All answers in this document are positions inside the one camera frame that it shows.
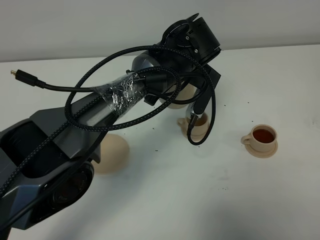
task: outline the white table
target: white table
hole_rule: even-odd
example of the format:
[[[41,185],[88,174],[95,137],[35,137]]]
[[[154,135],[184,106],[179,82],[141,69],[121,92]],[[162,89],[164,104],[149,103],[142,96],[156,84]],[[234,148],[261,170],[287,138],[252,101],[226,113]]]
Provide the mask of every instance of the white table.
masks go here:
[[[133,58],[112,61],[86,85],[123,75]],[[0,129],[64,106],[68,96],[15,81],[11,69],[74,86],[100,59],[0,63]],[[128,168],[96,175],[78,202],[26,231],[13,229],[9,239],[320,239],[320,45],[228,50],[210,65],[222,78],[203,145],[190,145],[176,125],[184,109],[116,131],[130,145]],[[121,121],[152,109],[141,102]],[[253,157],[240,143],[257,124],[278,132],[271,158]]]

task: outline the cable connector plug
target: cable connector plug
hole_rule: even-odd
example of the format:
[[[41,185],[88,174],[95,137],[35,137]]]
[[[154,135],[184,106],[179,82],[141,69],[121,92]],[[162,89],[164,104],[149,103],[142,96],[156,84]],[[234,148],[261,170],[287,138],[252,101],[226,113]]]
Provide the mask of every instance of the cable connector plug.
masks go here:
[[[17,71],[11,70],[10,73],[14,75],[15,79],[20,82],[23,82],[33,87],[36,86],[42,89],[45,88],[46,83],[44,81],[39,80],[36,76],[33,76],[25,71],[21,71],[20,69],[18,69]]]

